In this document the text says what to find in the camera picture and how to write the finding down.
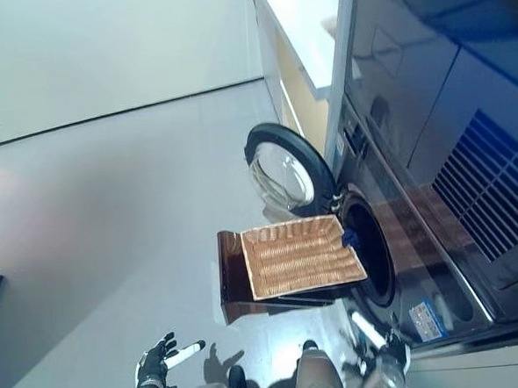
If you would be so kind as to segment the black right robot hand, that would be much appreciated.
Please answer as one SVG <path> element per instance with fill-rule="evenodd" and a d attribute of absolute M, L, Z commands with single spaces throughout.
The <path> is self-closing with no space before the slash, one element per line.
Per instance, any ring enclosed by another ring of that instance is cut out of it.
<path fill-rule="evenodd" d="M 398 367 L 403 374 L 407 374 L 411 363 L 410 347 L 393 329 L 385 334 L 385 344 L 378 349 L 378 357 L 388 360 Z"/>

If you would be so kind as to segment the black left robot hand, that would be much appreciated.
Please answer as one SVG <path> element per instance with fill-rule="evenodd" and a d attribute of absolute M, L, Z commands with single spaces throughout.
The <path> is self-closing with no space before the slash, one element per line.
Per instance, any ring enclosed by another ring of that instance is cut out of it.
<path fill-rule="evenodd" d="M 168 372 L 205 349 L 205 341 L 198 340 L 187 347 L 178 349 L 175 334 L 165 334 L 152 348 L 146 350 L 134 372 L 135 386 L 140 387 L 148 380 L 166 383 Z"/>

